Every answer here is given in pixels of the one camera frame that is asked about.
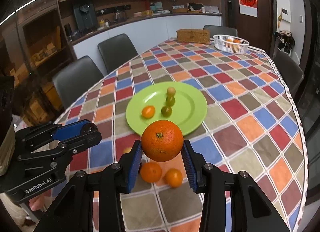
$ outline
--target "kitchen counter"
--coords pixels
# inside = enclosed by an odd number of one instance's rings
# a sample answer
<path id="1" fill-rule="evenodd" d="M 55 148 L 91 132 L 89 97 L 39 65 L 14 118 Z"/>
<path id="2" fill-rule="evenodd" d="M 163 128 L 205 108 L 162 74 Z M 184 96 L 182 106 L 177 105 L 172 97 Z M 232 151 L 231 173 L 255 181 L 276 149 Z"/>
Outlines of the kitchen counter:
<path id="1" fill-rule="evenodd" d="M 120 26 L 129 24 L 129 23 L 133 23 L 133 22 L 137 22 L 137 21 L 141 21 L 141 20 L 146 20 L 146 19 L 153 19 L 153 18 L 159 18 L 159 17 L 168 17 L 168 16 L 177 16 L 177 15 L 178 16 L 181 16 L 181 15 L 192 15 L 192 16 L 194 16 L 194 15 L 195 16 L 205 15 L 205 16 L 218 16 L 218 17 L 222 16 L 221 13 L 214 13 L 214 14 L 207 14 L 207 13 L 170 13 L 170 14 L 144 15 L 144 16 L 139 16 L 139 17 L 132 17 L 132 18 L 127 19 L 124 22 L 116 23 L 116 24 L 114 24 L 112 26 L 109 26 L 107 28 L 103 28 L 103 29 L 96 30 L 96 31 L 93 31 L 91 33 L 88 33 L 87 35 L 82 36 L 79 39 L 76 39 L 76 40 L 72 41 L 71 44 L 72 45 L 78 44 L 81 41 L 83 41 L 85 39 L 88 39 L 88 38 L 91 38 L 94 35 L 97 35 L 97 34 L 102 33 L 104 31 L 107 31 L 107 30 L 110 30 L 110 29 L 113 29 L 113 28 L 116 28 L 116 27 L 120 27 Z"/>
<path id="2" fill-rule="evenodd" d="M 140 16 L 97 30 L 72 42 L 76 57 L 88 55 L 104 76 L 108 74 L 98 44 L 120 34 L 126 34 L 138 54 L 157 44 L 177 37 L 179 29 L 203 29 L 205 25 L 222 26 L 221 14 L 175 13 Z"/>

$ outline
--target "chair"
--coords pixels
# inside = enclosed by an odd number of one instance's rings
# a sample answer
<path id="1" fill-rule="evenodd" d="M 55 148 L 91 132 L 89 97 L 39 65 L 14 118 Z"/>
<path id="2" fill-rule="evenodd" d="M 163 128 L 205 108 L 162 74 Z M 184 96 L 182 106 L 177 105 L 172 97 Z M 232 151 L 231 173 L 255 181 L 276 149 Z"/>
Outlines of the chair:
<path id="1" fill-rule="evenodd" d="M 120 34 L 100 42 L 98 49 L 108 73 L 138 55 L 127 34 Z"/>
<path id="2" fill-rule="evenodd" d="M 238 31 L 234 28 L 221 27 L 221 26 L 213 26 L 213 25 L 205 25 L 203 29 L 208 29 L 210 31 L 210 38 L 214 35 L 223 34 L 229 36 L 238 36 Z"/>
<path id="3" fill-rule="evenodd" d="M 291 95 L 294 96 L 304 78 L 302 69 L 285 52 L 277 52 L 273 62 L 287 84 Z"/>
<path id="4" fill-rule="evenodd" d="M 102 73 L 89 56 L 67 65 L 53 77 L 54 86 L 67 109 L 90 87 L 103 78 Z"/>

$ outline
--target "thermostat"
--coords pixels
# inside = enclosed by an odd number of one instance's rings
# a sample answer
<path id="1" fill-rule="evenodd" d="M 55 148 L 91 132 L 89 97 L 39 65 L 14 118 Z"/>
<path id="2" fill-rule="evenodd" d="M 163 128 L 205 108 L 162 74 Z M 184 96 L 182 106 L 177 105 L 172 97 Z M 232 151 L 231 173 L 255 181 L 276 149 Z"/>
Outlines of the thermostat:
<path id="1" fill-rule="evenodd" d="M 291 22 L 291 12 L 281 8 L 281 15 L 282 15 L 282 19 L 286 20 L 287 22 Z"/>

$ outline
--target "checkered tablecloth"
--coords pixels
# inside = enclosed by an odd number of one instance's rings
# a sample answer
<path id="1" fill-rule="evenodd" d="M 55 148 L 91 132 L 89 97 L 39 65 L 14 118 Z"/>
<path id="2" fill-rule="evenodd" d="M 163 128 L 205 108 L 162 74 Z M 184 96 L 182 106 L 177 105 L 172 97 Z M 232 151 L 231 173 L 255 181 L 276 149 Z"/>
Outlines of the checkered tablecloth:
<path id="1" fill-rule="evenodd" d="M 296 231 L 308 180 L 302 125 L 272 60 L 253 49 L 245 55 L 232 55 L 216 50 L 213 43 L 169 39 L 106 76 L 57 120 L 69 124 L 88 119 L 97 125 L 103 139 L 74 156 L 66 172 L 67 181 L 78 170 L 93 173 L 119 160 L 123 150 L 140 138 L 126 122 L 130 99 L 146 86 L 164 81 L 192 85 L 207 100 L 206 118 L 185 137 L 194 150 L 223 171 L 248 171 L 290 230 Z M 160 165 L 163 174 L 172 167 L 180 169 L 183 185 L 172 189 L 163 178 L 148 184 L 138 176 L 133 192 L 121 195 L 126 230 L 198 231 L 203 195 L 189 188 L 181 155 Z M 57 196 L 65 183 L 47 196 Z M 94 231 L 99 230 L 98 200 L 99 193 L 95 192 Z M 226 205 L 226 231 L 231 231 L 228 193 Z"/>

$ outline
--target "white cabinet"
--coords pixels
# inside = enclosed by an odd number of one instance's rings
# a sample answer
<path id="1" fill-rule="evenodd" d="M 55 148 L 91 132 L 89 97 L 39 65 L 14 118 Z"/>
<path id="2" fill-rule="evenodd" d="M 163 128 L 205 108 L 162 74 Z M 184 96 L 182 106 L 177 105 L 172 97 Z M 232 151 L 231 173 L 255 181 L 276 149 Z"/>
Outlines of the white cabinet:
<path id="1" fill-rule="evenodd" d="M 110 38 L 109 32 L 110 31 L 102 32 L 73 46 L 73 50 L 78 59 L 88 55 L 104 76 L 107 75 L 107 69 L 98 50 L 98 44 Z"/>
<path id="2" fill-rule="evenodd" d="M 193 15 L 191 16 L 191 28 L 203 29 L 205 25 L 221 26 L 222 17 L 210 15 Z"/>
<path id="3" fill-rule="evenodd" d="M 191 17 L 192 15 L 176 15 L 165 17 L 167 22 L 167 30 L 169 38 L 177 37 L 177 30 L 179 29 L 191 29 Z"/>
<path id="4" fill-rule="evenodd" d="M 153 25 L 153 36 L 155 38 L 155 44 L 153 46 L 169 39 L 166 18 L 154 18 L 151 21 Z"/>
<path id="5" fill-rule="evenodd" d="M 134 31 L 136 33 L 136 39 L 138 43 L 134 44 L 138 54 L 150 49 L 150 47 L 155 46 L 155 39 L 153 37 L 154 32 L 152 31 L 152 21 L 154 19 L 146 19 L 133 23 Z"/>
<path id="6" fill-rule="evenodd" d="M 202 29 L 204 25 L 221 26 L 221 17 L 174 15 L 149 18 L 101 32 L 74 45 L 73 49 L 78 59 L 84 55 L 91 57 L 102 74 L 106 76 L 107 70 L 98 50 L 100 42 L 125 33 L 132 41 L 138 54 L 141 54 L 169 38 L 176 38 L 176 31 L 179 29 Z"/>

